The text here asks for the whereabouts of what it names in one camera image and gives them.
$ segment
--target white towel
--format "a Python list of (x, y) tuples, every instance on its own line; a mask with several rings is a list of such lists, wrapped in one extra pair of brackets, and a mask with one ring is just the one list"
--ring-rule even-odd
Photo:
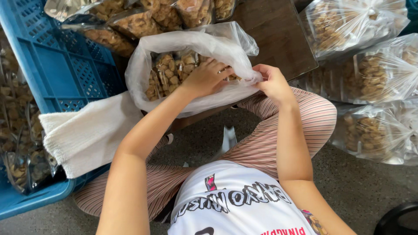
[(87, 104), (78, 112), (39, 116), (45, 149), (67, 178), (77, 178), (112, 161), (125, 135), (143, 118), (129, 92)]

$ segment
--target striped pants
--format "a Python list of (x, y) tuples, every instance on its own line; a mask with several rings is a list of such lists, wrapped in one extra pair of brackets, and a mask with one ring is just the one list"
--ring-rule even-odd
[[(313, 157), (334, 130), (336, 109), (328, 100), (318, 95), (293, 87), (292, 90), (299, 103), (303, 132), (309, 153)], [(253, 112), (262, 121), (251, 135), (241, 140), (220, 159), (259, 169), (277, 180), (276, 141), (279, 115), (277, 107), (264, 94), (252, 97), (238, 106)], [(164, 136), (147, 157), (147, 161), (167, 142), (168, 138)], [(150, 220), (161, 212), (193, 170), (194, 168), (181, 166), (147, 165), (147, 200)], [(74, 199), (81, 210), (91, 215), (100, 215), (107, 176), (108, 172), (102, 174), (75, 194)]]

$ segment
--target speckled floor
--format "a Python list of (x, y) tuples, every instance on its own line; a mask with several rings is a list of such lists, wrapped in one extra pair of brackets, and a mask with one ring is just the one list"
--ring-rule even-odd
[[(222, 144), (223, 127), (235, 126), (237, 139), (260, 120), (243, 109), (227, 109), (175, 133), (152, 163), (191, 166), (206, 163)], [(315, 182), (324, 198), (359, 235), (373, 234), (379, 219), (402, 202), (418, 200), (417, 167), (377, 164), (325, 145), (313, 158)], [(414, 215), (408, 221), (416, 221)], [(0, 221), (0, 235), (90, 235), (98, 218), (80, 211), (71, 198)], [(151, 223), (151, 234), (166, 234), (167, 224)]]

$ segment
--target blue crate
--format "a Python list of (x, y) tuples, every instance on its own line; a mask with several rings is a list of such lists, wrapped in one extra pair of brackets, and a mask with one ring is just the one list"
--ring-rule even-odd
[[(78, 111), (126, 90), (111, 53), (43, 12), (42, 0), (1, 0), (0, 23), (42, 113)], [(0, 170), (0, 220), (66, 198), (109, 165), (20, 195)]]

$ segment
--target person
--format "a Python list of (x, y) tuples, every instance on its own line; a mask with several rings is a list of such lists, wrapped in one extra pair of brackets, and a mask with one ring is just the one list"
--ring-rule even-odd
[(332, 134), (336, 109), (290, 87), (278, 68), (253, 68), (265, 78), (255, 85), (265, 95), (238, 106), (262, 121), (218, 161), (197, 169), (147, 164), (181, 110), (224, 85), (233, 73), (218, 72), (225, 67), (208, 59), (196, 68), (126, 135), (110, 170), (75, 195), (82, 210), (100, 215), (96, 234), (150, 234), (149, 221), (177, 192), (168, 234), (355, 234), (313, 182), (311, 157)]

